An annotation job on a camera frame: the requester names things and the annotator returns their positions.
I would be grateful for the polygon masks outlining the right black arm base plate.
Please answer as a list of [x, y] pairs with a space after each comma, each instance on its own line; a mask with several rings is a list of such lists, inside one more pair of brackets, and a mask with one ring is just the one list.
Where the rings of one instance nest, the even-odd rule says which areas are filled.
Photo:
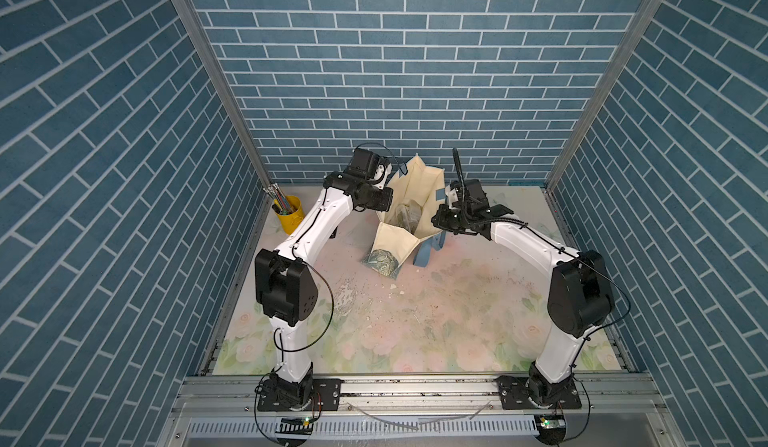
[[504, 410], [578, 410], [582, 402], [572, 376], [559, 383], [544, 377], [502, 375], [495, 379]]

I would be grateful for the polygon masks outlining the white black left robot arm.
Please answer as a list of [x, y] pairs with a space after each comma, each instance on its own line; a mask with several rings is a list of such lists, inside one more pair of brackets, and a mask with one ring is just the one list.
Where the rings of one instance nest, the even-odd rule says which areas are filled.
[[314, 205], [275, 249], [254, 259], [256, 301], [269, 318], [277, 350], [276, 376], [291, 387], [311, 378], [306, 321], [318, 301], [314, 264], [339, 225], [357, 211], [386, 212], [392, 159], [357, 147], [341, 171], [326, 176]]

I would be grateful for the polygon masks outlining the cream canvas tote bag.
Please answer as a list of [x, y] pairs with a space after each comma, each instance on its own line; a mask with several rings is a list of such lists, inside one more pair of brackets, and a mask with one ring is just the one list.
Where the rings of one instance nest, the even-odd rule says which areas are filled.
[[392, 205], [377, 214], [375, 239], [362, 260], [364, 266], [392, 279], [425, 241], [441, 232], [432, 217], [445, 201], [442, 168], [428, 166], [419, 155], [405, 167], [406, 175], [398, 173], [387, 184], [393, 190]]

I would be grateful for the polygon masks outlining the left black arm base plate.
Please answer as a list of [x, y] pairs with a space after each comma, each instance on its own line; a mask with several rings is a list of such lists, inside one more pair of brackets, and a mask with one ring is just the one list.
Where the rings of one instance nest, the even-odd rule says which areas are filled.
[[287, 382], [274, 375], [262, 383], [256, 410], [259, 412], [337, 411], [342, 380], [317, 378], [311, 382]]

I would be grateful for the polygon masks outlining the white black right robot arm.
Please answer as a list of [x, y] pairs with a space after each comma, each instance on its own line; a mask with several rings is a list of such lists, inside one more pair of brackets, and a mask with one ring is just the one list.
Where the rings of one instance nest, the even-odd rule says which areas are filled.
[[478, 180], [451, 182], [432, 224], [454, 235], [482, 236], [544, 274], [552, 327], [529, 370], [529, 384], [554, 388], [570, 380], [583, 345], [602, 328], [615, 307], [602, 255], [564, 246], [516, 217], [508, 207], [491, 205]]

